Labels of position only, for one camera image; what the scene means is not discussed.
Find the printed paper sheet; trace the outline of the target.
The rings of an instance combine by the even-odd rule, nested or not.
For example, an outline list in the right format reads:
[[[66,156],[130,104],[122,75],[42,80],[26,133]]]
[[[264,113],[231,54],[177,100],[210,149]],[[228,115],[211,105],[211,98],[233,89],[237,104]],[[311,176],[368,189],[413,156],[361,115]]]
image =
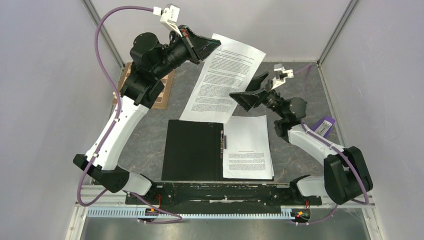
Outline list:
[[[267,116],[232,116],[223,125],[224,179],[272,180],[274,177]]]
[[[180,116],[181,121],[226,123],[237,102],[231,93],[246,90],[266,53],[214,33],[221,45],[204,62],[195,87]]]

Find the blue folder with black inside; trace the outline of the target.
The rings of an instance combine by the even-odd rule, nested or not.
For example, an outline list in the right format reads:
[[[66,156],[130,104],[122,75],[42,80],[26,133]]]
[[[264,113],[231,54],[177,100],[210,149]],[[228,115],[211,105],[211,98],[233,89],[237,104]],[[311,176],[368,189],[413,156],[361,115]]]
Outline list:
[[[163,181],[271,181],[223,178],[224,123],[169,120]]]

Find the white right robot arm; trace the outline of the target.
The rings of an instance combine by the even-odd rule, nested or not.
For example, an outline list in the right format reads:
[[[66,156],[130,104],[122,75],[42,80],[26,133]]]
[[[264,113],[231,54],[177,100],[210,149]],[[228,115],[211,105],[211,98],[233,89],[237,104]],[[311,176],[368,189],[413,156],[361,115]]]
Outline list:
[[[306,117],[307,102],[301,97],[283,98],[276,91],[276,84],[291,77],[290,73],[279,73],[265,85],[268,73],[253,78],[243,92],[232,92],[229,96],[245,111],[264,105],[280,116],[274,122],[278,137],[299,147],[317,160],[323,167],[322,176],[302,176],[291,183],[289,199],[302,204],[309,197],[328,197],[335,204],[349,201],[368,205],[368,192],[373,181],[363,153],[355,146],[345,147],[327,140],[314,132],[303,121]]]

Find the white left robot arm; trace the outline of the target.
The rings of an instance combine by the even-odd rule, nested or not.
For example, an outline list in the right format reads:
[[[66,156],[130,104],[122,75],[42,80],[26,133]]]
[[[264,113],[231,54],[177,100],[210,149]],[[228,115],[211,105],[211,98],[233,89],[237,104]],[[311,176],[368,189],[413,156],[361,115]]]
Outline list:
[[[181,34],[170,33],[168,44],[160,43],[152,32],[134,39],[130,49],[133,60],[130,74],[117,94],[114,115],[94,145],[73,158],[78,168],[109,192],[136,193],[145,204],[156,200],[157,191],[149,178],[118,165],[122,150],[164,89],[162,78],[186,61],[202,63],[222,44],[218,39],[193,33],[186,25],[180,25],[179,30]]]

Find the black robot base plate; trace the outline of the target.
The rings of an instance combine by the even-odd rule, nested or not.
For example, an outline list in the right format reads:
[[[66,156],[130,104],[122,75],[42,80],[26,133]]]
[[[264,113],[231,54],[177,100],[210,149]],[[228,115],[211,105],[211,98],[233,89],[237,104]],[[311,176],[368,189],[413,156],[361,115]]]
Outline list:
[[[143,199],[174,214],[263,214],[322,205],[321,197],[302,196],[293,183],[271,182],[155,182]]]

